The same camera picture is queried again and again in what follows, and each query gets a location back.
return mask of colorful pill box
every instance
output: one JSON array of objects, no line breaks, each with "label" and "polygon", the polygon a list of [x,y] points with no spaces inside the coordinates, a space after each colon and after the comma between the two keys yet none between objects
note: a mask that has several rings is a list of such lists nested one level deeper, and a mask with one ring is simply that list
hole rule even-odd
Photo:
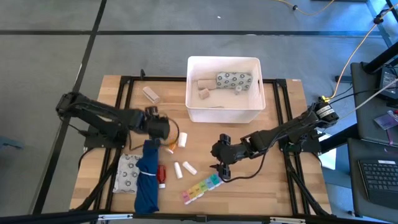
[{"label": "colorful pill box", "polygon": [[184,204],[188,205],[197,198],[203,196],[203,194],[207,190],[213,190],[214,188],[220,186],[222,183],[224,182],[218,177],[217,174],[209,176],[209,178],[199,182],[198,184],[195,184],[190,189],[182,192]]}]

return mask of patterned cloth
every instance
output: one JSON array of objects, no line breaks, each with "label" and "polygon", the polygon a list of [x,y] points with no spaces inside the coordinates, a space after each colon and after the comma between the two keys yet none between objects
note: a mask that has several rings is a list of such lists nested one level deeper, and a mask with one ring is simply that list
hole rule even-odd
[{"label": "patterned cloth", "polygon": [[252,75],[240,72],[221,72],[217,75],[217,88],[232,88],[242,86],[242,90],[248,90],[252,83]]},{"label": "patterned cloth", "polygon": [[137,192],[139,169],[136,164],[141,157],[142,155],[130,154],[123,154],[120,157],[113,193],[135,194]]}]

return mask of wooden block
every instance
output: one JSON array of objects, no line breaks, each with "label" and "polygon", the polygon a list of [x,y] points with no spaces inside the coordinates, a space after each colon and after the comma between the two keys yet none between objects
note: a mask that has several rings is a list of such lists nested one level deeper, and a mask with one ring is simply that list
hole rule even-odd
[{"label": "wooden block", "polygon": [[160,101],[160,97],[156,95],[156,93],[153,90],[151,90],[151,88],[149,88],[148,86],[142,88],[142,92],[148,98],[148,100],[150,100],[153,104],[156,104]]},{"label": "wooden block", "polygon": [[206,99],[206,98],[208,98],[210,96],[210,91],[208,90],[208,89],[204,89],[204,90],[200,90],[199,91],[199,97],[201,98],[201,99]]},{"label": "wooden block", "polygon": [[216,80],[198,80],[198,89],[202,90],[205,88],[209,90],[214,90],[217,88]]}]

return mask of white plastic bin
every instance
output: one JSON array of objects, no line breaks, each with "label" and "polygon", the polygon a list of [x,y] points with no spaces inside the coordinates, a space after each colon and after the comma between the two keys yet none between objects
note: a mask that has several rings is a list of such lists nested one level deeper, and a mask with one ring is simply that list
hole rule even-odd
[{"label": "white plastic bin", "polygon": [[[239,95],[234,90],[210,90],[210,97],[199,98],[198,80],[214,79],[220,72],[243,72],[252,75],[248,91]],[[188,59],[185,106],[193,122],[250,123],[266,107],[258,58],[199,57]]]}]

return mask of desk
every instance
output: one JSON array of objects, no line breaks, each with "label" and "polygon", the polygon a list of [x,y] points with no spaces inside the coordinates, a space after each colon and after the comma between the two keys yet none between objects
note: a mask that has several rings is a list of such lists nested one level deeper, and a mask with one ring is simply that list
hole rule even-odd
[{"label": "desk", "polygon": [[[120,76],[105,76],[98,101],[115,105],[120,79]],[[180,195],[183,190],[189,189],[216,172],[209,168],[210,165],[216,163],[210,150],[221,133],[229,134],[234,144],[238,143],[239,138],[246,134],[260,129],[271,129],[278,125],[272,85],[264,84],[266,109],[249,124],[191,122],[185,107],[185,82],[135,81],[132,89],[131,108],[144,109],[146,106],[152,106],[152,103],[142,94],[142,88],[145,86],[151,87],[160,96],[161,101],[157,104],[159,112],[166,113],[167,116],[176,120],[180,130],[188,133],[185,149],[177,149],[178,151],[174,155],[170,155],[164,150],[159,151],[159,163],[167,167],[167,187],[159,190],[159,213],[249,216],[292,214],[284,159],[277,143],[269,149],[264,167],[255,178],[223,184],[217,189],[205,193],[204,196],[189,205],[184,205]],[[296,117],[307,109],[302,83],[300,80],[287,80],[287,86],[292,115]],[[121,105],[124,105],[125,100],[126,91],[123,93]],[[138,135],[133,132],[131,136],[133,146],[142,144],[147,138],[146,135]],[[140,150],[129,153],[128,149],[124,149],[123,153],[141,154]],[[82,160],[70,208],[79,206],[97,184],[103,157],[104,149],[98,148],[92,150]],[[330,213],[331,209],[319,162],[311,154],[303,153],[300,157],[307,188],[322,208]],[[188,161],[198,170],[198,174],[192,176],[183,169],[183,178],[177,180],[173,166],[175,161]],[[246,159],[234,164],[231,166],[233,177],[252,174],[258,169],[260,161],[260,159],[253,161]],[[104,187],[100,208],[104,208],[108,187],[109,181]],[[300,191],[297,186],[295,194],[298,210],[303,212]],[[114,194],[111,210],[113,212],[134,212],[135,197],[136,195],[133,194]]]},{"label": "desk", "polygon": [[[351,74],[353,77],[354,93],[363,90],[372,90],[376,88],[377,75],[367,74],[360,63],[351,64]],[[374,92],[360,93],[354,96],[355,106],[360,105],[368,99]],[[373,98],[364,106],[356,111],[357,124],[348,127],[332,137],[321,142],[322,151],[336,148],[347,143],[347,138],[363,139],[381,144],[389,144],[386,131],[381,129],[374,121],[381,115],[387,113],[388,110],[396,110],[386,106],[386,101],[380,98]],[[398,146],[398,128],[390,130],[394,146]]]},{"label": "desk", "polygon": [[377,218],[392,223],[398,223],[397,210],[371,203],[366,196],[358,160],[398,160],[397,148],[383,146],[357,139],[348,139],[349,167],[351,171],[351,185],[353,186],[353,202],[355,214]]}]

